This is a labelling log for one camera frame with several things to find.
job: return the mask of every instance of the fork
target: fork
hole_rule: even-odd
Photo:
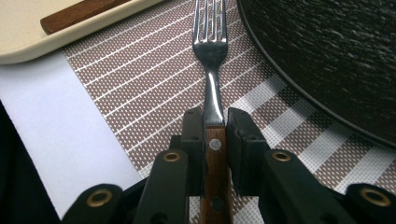
[[[203,31],[200,32],[200,1],[196,0],[192,34],[192,50],[204,66],[206,77],[203,120],[205,165],[200,223],[233,223],[225,124],[219,91],[219,69],[228,51],[225,0],[220,0],[219,37],[217,1],[212,0],[211,36],[208,0],[205,0]]]

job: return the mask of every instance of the striped placemat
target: striped placemat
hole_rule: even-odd
[[[134,167],[142,175],[181,134],[185,110],[202,106],[205,75],[191,49],[195,0],[173,0],[64,48]],[[302,99],[254,48],[234,0],[227,1],[230,47],[220,69],[223,106],[246,110],[272,148],[284,148],[324,185],[357,182],[396,193],[396,151],[365,140]],[[257,198],[235,199],[235,223],[262,222]],[[198,199],[191,198],[191,222]]]

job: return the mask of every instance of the white paper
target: white paper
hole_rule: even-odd
[[[141,179],[60,51],[0,66],[0,99],[59,217],[85,189]]]

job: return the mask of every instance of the dark fabric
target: dark fabric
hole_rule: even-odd
[[[59,223],[38,173],[0,102],[0,223]]]

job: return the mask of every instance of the knife handle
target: knife handle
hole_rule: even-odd
[[[47,35],[96,16],[130,0],[84,0],[40,20]]]

